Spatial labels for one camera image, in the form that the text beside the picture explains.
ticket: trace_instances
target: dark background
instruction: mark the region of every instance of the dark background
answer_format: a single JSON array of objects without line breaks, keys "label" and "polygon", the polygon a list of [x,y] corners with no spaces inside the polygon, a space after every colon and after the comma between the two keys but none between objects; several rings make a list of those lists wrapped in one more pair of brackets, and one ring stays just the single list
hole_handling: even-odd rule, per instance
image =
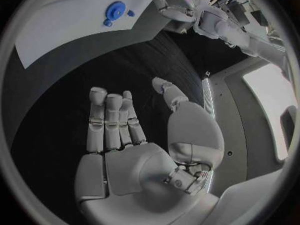
[{"label": "dark background", "polygon": [[[13,14],[14,10],[20,4],[22,0],[0,0],[0,29],[2,30],[8,21],[9,17]],[[296,28],[300,28],[300,2],[299,0],[279,0],[280,4],[284,7],[289,17],[296,24]],[[178,38],[177,35],[172,35],[172,38],[178,43],[179,47],[183,50],[185,55],[193,63],[193,58],[195,58],[197,53],[195,48],[197,47],[197,40],[190,34],[188,34],[188,46],[187,39],[183,40]],[[223,69],[222,67],[209,68],[211,72]],[[197,71],[200,75],[205,72],[205,67],[202,70]],[[274,213],[274,215],[267,221],[266,224],[299,224],[300,220],[300,179],[297,180],[293,189],[290,191],[286,200],[281,204],[279,209]],[[10,224],[22,223],[22,224],[33,224],[27,215],[20,209],[19,205],[15,202],[13,196],[10,194],[4,181],[0,181],[1,189],[1,199],[3,204],[2,209],[2,220],[9,221]]]}]

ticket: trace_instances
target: white surface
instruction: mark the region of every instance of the white surface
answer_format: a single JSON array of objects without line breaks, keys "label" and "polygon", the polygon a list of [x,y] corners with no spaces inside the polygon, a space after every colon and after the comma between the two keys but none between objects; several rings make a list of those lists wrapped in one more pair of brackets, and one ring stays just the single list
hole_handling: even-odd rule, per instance
[{"label": "white surface", "polygon": [[[111,27],[103,25],[107,7],[125,3],[122,17]],[[49,51],[78,38],[116,30],[131,29],[152,0],[47,0],[29,19],[15,46],[26,69]],[[133,10],[134,17],[127,15]]]},{"label": "white surface", "polygon": [[298,107],[291,83],[282,75],[279,67],[268,64],[243,76],[250,87],[270,125],[277,159],[288,156],[287,145],[282,131],[280,117],[291,105]]}]

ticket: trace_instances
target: white panel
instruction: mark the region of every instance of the white panel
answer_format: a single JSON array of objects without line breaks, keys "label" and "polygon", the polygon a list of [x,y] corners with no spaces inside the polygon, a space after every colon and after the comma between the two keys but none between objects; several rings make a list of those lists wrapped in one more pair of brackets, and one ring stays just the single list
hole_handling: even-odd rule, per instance
[{"label": "white panel", "polygon": [[[122,17],[103,25],[107,7],[125,3]],[[131,29],[152,0],[47,0],[26,23],[15,46],[26,69],[49,51],[72,40],[109,31]],[[127,15],[132,10],[134,17]]]},{"label": "white panel", "polygon": [[288,151],[280,117],[289,106],[298,107],[293,87],[283,76],[282,70],[273,64],[252,71],[243,79],[264,110],[272,131],[277,159],[283,161]]}]

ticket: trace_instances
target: blue fitting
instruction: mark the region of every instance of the blue fitting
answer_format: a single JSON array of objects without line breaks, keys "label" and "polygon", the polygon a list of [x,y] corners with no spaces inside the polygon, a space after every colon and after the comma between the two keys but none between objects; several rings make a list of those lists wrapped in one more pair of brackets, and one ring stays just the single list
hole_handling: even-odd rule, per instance
[{"label": "blue fitting", "polygon": [[129,10],[129,11],[127,12],[127,15],[128,15],[129,17],[134,17],[136,14],[135,14],[134,11]]},{"label": "blue fitting", "polygon": [[113,25],[112,21],[109,19],[105,19],[103,22],[104,26],[111,27]]},{"label": "blue fitting", "polygon": [[126,6],[124,2],[115,1],[106,9],[105,16],[108,20],[117,20],[124,14],[125,9]]}]

